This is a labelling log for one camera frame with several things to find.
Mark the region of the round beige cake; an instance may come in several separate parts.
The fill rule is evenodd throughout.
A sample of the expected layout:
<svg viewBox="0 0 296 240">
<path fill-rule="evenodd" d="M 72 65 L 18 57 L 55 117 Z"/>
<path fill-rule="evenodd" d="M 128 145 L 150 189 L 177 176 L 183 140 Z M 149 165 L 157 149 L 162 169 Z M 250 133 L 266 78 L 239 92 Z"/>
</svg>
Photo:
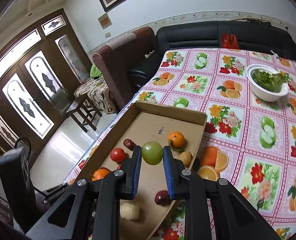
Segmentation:
<svg viewBox="0 0 296 240">
<path fill-rule="evenodd" d="M 120 206 L 120 216 L 127 220 L 138 220 L 140 218 L 140 207 L 131 203 L 123 203 Z"/>
</svg>

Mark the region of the brown round fruit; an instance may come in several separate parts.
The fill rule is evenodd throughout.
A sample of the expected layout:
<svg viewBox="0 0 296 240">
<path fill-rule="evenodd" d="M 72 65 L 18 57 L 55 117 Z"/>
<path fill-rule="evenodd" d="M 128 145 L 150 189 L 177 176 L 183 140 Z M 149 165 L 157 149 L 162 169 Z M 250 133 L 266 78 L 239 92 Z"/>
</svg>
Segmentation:
<svg viewBox="0 0 296 240">
<path fill-rule="evenodd" d="M 192 162 L 192 154 L 189 151 L 184 151 L 180 154 L 179 159 L 183 162 L 185 167 L 189 167 Z"/>
</svg>

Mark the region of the dark purple plum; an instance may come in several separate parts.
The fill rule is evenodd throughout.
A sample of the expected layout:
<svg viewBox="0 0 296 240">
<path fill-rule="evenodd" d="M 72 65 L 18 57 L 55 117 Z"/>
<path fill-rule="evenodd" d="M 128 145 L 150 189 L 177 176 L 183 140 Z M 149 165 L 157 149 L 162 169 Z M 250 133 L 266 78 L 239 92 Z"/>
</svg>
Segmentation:
<svg viewBox="0 0 296 240">
<path fill-rule="evenodd" d="M 155 203 L 161 206 L 170 205 L 172 202 L 167 190 L 158 191 L 155 195 Z"/>
</svg>

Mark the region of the orange mandarin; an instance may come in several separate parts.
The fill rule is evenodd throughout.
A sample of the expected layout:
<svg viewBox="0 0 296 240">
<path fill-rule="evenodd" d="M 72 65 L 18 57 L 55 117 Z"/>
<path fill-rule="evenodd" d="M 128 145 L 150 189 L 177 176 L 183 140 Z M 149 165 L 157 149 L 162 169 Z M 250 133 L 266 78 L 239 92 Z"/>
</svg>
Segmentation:
<svg viewBox="0 0 296 240">
<path fill-rule="evenodd" d="M 103 179 L 106 175 L 110 174 L 110 170 L 108 168 L 102 167 L 96 170 L 93 175 L 91 180 L 96 181 L 96 180 L 101 180 Z"/>
</svg>

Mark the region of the mandarin with green leaf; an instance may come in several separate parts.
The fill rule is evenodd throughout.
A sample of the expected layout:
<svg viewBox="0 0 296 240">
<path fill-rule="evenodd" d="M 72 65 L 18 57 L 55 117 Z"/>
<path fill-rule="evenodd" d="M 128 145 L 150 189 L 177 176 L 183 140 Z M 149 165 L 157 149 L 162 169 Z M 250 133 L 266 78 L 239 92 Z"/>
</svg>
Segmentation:
<svg viewBox="0 0 296 240">
<path fill-rule="evenodd" d="M 185 147 L 185 137 L 180 132 L 171 132 L 168 135 L 168 145 L 176 152 L 183 152 Z"/>
</svg>

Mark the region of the green grape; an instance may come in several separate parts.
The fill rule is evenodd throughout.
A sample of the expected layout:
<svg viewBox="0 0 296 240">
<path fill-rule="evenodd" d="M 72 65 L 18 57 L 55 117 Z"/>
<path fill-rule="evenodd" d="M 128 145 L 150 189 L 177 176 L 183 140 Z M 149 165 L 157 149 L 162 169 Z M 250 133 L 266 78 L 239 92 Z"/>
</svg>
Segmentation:
<svg viewBox="0 0 296 240">
<path fill-rule="evenodd" d="M 158 142 L 146 142 L 141 148 L 141 155 L 148 164 L 158 165 L 163 158 L 163 148 Z"/>
</svg>

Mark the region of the large red tomato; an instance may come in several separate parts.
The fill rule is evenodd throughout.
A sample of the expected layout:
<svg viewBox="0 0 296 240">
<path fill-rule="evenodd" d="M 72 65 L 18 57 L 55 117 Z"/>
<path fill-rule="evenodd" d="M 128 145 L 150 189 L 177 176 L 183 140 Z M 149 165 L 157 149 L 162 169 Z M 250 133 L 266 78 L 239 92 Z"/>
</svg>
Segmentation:
<svg viewBox="0 0 296 240">
<path fill-rule="evenodd" d="M 110 158 L 116 163 L 123 162 L 127 157 L 127 154 L 122 148 L 114 148 L 110 152 Z"/>
</svg>

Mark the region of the red jujube date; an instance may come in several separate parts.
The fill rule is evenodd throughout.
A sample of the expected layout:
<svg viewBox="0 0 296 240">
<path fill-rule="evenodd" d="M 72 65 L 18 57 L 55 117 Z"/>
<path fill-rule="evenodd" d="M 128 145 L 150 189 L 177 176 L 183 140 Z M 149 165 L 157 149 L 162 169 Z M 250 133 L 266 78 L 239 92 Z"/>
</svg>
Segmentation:
<svg viewBox="0 0 296 240">
<path fill-rule="evenodd" d="M 131 151 L 134 150 L 134 148 L 136 146 L 136 144 L 130 139 L 125 139 L 123 141 L 123 145 Z"/>
</svg>

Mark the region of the fruit print tablecloth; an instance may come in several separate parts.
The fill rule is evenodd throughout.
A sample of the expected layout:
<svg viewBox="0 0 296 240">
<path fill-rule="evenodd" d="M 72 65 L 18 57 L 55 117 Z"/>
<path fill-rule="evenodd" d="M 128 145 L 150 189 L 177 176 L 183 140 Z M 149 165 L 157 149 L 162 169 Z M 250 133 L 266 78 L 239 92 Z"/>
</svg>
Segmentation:
<svg viewBox="0 0 296 240">
<path fill-rule="evenodd" d="M 246 76 L 251 64 L 288 74 L 288 94 L 258 98 Z M 228 179 L 281 239 L 296 234 L 296 62 L 245 50 L 169 50 L 134 100 L 206 113 L 197 169 Z"/>
</svg>

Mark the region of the white bowl of greens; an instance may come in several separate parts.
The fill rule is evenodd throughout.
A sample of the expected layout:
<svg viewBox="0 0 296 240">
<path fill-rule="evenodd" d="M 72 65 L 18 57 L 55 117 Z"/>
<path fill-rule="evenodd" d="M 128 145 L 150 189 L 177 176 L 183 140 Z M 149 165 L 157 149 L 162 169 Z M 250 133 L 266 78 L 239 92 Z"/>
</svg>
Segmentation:
<svg viewBox="0 0 296 240">
<path fill-rule="evenodd" d="M 252 92 L 261 100 L 275 102 L 288 94 L 290 77 L 285 72 L 263 64 L 251 64 L 246 67 L 246 75 Z"/>
</svg>

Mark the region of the green cushion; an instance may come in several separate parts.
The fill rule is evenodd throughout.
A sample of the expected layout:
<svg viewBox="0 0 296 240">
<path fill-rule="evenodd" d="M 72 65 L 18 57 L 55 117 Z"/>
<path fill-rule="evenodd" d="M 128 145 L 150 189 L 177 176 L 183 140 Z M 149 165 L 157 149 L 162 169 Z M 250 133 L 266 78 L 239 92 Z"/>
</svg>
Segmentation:
<svg viewBox="0 0 296 240">
<path fill-rule="evenodd" d="M 102 77 L 102 72 L 97 68 L 97 66 L 94 63 L 91 66 L 90 77 L 94 79 Z"/>
</svg>

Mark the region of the wooden glass door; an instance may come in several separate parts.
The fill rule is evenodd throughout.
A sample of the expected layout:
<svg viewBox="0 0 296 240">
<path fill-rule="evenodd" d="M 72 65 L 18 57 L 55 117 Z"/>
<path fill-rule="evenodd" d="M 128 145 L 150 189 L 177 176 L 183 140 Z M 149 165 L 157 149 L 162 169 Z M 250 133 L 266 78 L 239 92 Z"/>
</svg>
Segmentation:
<svg viewBox="0 0 296 240">
<path fill-rule="evenodd" d="M 66 119 L 91 62 L 63 9 L 20 32 L 0 51 L 0 154 L 27 137 L 39 153 Z"/>
</svg>

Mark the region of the red bag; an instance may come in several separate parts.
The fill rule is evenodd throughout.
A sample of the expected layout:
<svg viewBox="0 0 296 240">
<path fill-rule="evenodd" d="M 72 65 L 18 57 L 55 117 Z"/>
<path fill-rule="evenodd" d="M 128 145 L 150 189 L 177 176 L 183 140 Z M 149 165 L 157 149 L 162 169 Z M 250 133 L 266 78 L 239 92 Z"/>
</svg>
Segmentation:
<svg viewBox="0 0 296 240">
<path fill-rule="evenodd" d="M 225 49 L 239 49 L 237 38 L 234 34 L 222 34 L 221 47 Z"/>
</svg>

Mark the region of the black leather sofa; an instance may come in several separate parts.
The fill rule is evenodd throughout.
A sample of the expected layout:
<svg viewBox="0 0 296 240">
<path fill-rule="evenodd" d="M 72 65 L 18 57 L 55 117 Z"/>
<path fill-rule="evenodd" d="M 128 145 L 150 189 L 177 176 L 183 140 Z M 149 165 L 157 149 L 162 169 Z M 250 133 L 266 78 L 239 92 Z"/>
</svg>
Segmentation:
<svg viewBox="0 0 296 240">
<path fill-rule="evenodd" d="M 156 74 L 168 50 L 187 48 L 224 48 L 238 45 L 240 49 L 270 54 L 296 61 L 296 44 L 291 35 L 269 22 L 207 21 L 162 27 L 157 31 L 152 56 L 143 58 L 127 71 L 130 85 L 137 92 Z"/>
</svg>

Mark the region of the small wall plaque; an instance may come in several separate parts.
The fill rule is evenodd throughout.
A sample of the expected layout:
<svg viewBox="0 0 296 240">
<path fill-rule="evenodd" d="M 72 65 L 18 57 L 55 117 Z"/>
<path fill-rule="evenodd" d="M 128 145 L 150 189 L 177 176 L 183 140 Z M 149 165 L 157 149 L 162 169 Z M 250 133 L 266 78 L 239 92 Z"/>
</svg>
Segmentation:
<svg viewBox="0 0 296 240">
<path fill-rule="evenodd" d="M 99 24 L 102 27 L 102 29 L 106 29 L 107 27 L 112 25 L 112 22 L 108 16 L 107 13 L 103 14 L 98 18 Z"/>
</svg>

